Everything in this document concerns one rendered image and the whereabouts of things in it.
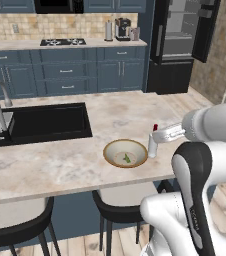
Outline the blue base cupboards run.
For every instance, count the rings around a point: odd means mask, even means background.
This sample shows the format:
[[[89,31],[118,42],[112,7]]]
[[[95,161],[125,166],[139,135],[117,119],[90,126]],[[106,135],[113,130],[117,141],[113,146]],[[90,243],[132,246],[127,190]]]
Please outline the blue base cupboards run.
[[[12,98],[139,90],[145,48],[0,51],[0,80]]]

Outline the white bottle with red cap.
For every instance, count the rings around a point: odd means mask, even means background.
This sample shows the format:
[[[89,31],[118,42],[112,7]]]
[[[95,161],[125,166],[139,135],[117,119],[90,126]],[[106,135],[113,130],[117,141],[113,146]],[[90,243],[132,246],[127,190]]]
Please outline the white bottle with red cap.
[[[148,157],[155,158],[157,155],[157,148],[158,144],[154,141],[153,135],[149,135],[149,142],[148,142]]]

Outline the blue island counter base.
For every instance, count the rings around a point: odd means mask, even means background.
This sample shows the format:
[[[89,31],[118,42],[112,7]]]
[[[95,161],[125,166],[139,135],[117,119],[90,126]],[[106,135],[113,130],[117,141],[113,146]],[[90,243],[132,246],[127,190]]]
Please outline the blue island counter base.
[[[99,223],[91,191],[54,198],[52,224],[58,240],[96,234]]]

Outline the white paper towel roll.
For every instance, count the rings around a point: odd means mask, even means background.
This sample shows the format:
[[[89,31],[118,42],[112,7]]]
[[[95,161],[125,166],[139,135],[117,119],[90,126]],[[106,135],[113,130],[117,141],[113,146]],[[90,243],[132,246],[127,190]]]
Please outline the white paper towel roll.
[[[112,37],[112,22],[110,20],[108,20],[105,23],[105,39],[104,39],[104,41],[106,41],[106,42],[113,41],[113,37]]]

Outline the black fridge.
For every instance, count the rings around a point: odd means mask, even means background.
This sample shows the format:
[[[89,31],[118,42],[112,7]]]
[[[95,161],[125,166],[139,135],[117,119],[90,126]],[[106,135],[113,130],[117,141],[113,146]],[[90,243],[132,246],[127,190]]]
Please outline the black fridge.
[[[147,91],[159,95],[186,93],[193,63],[192,49],[200,0],[170,0],[162,63],[149,58]]]

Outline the black hob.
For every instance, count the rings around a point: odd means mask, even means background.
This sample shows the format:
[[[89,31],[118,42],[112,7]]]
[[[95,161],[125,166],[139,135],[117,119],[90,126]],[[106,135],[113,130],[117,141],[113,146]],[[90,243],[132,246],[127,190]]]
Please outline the black hob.
[[[40,46],[69,46],[69,45],[86,45],[83,38],[68,38],[68,39],[42,39]]]

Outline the tan rimmed white bowl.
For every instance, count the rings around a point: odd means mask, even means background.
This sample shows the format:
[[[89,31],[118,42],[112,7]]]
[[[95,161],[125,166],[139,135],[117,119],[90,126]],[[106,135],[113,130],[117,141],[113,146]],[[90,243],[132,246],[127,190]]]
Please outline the tan rimmed white bowl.
[[[105,146],[103,156],[115,167],[135,168],[146,162],[148,152],[144,145],[135,140],[118,139]]]

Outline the black microwave oven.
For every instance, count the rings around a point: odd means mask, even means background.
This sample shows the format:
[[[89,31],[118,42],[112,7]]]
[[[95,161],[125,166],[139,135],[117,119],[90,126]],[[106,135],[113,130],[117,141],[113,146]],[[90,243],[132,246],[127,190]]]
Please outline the black microwave oven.
[[[34,0],[37,14],[82,14],[83,0]]]

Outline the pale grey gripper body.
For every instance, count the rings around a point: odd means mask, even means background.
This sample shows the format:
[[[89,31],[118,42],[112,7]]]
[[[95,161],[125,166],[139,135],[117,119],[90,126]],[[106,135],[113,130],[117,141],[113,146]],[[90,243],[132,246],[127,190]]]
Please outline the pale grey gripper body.
[[[152,137],[156,143],[167,143],[183,137],[185,130],[181,124],[174,124],[152,132]]]

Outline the black sink basin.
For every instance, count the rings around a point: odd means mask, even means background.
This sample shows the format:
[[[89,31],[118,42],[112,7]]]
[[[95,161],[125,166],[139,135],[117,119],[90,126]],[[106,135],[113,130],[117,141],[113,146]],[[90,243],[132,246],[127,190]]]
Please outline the black sink basin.
[[[92,137],[84,103],[5,108],[2,110],[11,139],[0,147]]]

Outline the blue wall cupboards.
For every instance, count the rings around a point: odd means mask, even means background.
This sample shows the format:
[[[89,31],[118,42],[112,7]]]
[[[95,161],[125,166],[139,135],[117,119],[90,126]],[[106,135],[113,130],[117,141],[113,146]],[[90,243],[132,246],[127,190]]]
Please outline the blue wall cupboards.
[[[83,1],[83,13],[144,13],[146,11],[146,0]],[[0,14],[19,13],[36,13],[34,0],[0,0]]]

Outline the black stool with beige seat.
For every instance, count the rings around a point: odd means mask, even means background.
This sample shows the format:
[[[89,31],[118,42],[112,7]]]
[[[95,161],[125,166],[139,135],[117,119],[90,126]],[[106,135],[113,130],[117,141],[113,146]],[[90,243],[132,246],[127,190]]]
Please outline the black stool with beige seat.
[[[53,206],[53,197],[0,204],[0,247],[8,246],[12,256],[17,256],[16,244],[38,237],[44,256],[50,256],[44,234],[48,228],[61,256],[51,220]]]
[[[162,180],[158,186],[153,182],[119,186],[93,190],[93,200],[100,212],[100,245],[103,247],[103,232],[106,231],[106,256],[111,256],[112,226],[114,223],[136,223],[136,243],[143,218],[140,204],[144,197],[156,193],[173,192],[174,188],[168,180]]]

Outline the black coffee machine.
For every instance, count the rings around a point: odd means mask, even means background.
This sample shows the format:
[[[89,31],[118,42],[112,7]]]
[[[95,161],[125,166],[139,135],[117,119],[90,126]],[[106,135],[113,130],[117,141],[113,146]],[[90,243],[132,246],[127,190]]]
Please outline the black coffee machine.
[[[118,41],[129,41],[130,37],[127,35],[127,28],[131,26],[131,20],[128,18],[117,18],[115,20],[115,38]]]

